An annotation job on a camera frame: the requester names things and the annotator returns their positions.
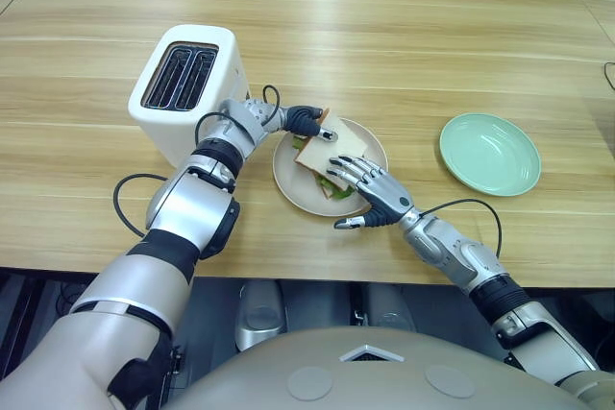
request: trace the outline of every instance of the circular button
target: circular button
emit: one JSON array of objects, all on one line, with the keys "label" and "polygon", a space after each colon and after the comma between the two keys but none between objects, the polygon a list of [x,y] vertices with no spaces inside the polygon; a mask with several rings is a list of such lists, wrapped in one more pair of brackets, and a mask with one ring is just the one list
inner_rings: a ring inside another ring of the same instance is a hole
[{"label": "circular button", "polygon": [[425,369],[425,379],[436,390],[452,398],[470,398],[476,387],[463,372],[443,365],[431,365]]},{"label": "circular button", "polygon": [[303,367],[286,381],[288,393],[297,400],[311,401],[326,396],[333,386],[331,372],[320,367]]}]

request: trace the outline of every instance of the beige plate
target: beige plate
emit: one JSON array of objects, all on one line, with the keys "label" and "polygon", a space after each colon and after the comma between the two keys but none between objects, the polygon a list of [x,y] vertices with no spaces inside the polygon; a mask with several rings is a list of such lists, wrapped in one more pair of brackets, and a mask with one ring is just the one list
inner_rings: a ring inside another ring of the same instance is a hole
[{"label": "beige plate", "polygon": [[[388,169],[384,148],[378,139],[367,130],[348,119],[341,119],[355,134],[367,143],[365,156],[378,165]],[[273,154],[273,176],[285,197],[308,213],[320,216],[345,216],[357,213],[367,207],[367,202],[357,193],[346,199],[335,201],[327,199],[312,173],[295,163],[297,150],[292,147],[292,133],[284,135]]]}]

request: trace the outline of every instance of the sandwich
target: sandwich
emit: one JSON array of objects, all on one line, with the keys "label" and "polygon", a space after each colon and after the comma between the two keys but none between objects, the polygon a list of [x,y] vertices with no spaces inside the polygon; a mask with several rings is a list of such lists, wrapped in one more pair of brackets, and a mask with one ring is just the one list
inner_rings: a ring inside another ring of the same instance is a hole
[{"label": "sandwich", "polygon": [[316,136],[312,138],[295,136],[293,147],[299,150],[295,162],[312,172],[327,199],[344,199],[353,194],[354,189],[341,178],[327,173],[327,169],[331,168],[329,159],[340,155],[362,157],[367,144],[329,109],[323,111],[318,122],[322,127],[336,132],[337,141],[325,141]]}]

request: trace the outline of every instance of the mint green plate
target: mint green plate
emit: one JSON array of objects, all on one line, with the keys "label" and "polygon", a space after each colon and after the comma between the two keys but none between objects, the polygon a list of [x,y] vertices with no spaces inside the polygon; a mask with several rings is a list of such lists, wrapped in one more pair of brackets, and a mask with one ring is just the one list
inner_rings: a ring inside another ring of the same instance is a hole
[{"label": "mint green plate", "polygon": [[485,194],[517,196],[540,178],[540,155],[516,125],[490,114],[462,114],[440,134],[440,153],[458,180]]}]

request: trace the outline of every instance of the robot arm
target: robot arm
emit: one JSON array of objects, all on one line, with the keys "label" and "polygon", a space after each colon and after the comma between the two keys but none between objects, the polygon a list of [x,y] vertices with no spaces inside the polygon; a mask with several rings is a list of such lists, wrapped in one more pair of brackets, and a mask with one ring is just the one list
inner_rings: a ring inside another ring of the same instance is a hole
[{"label": "robot arm", "polygon": [[[503,348],[510,351],[507,363],[552,384],[565,385],[567,378],[581,372],[594,372],[586,380],[575,377],[589,387],[588,383],[603,379],[591,355],[515,283],[489,248],[434,215],[422,214],[406,189],[373,162],[356,157],[330,162],[329,173],[344,179],[372,204],[364,215],[335,223],[337,229],[399,223],[404,239],[419,257],[474,302]],[[573,387],[582,391],[580,384]]]},{"label": "robot arm", "polygon": [[233,230],[243,162],[278,130],[335,138],[316,123],[317,108],[226,100],[221,110],[237,123],[220,117],[204,130],[150,203],[147,234],[100,273],[0,382],[0,408],[134,408],[168,370],[195,264],[219,253]]}]

